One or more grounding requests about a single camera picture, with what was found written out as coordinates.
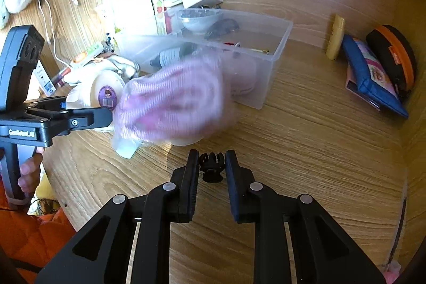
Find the person's left hand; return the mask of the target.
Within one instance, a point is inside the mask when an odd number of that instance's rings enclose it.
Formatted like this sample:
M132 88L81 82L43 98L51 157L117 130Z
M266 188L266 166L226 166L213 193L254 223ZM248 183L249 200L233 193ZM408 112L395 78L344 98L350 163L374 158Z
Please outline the person's left hand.
M33 194L40 183L40 165L43 161L44 148L37 147L31 158L19 168L21 177L17 183L23 193Z

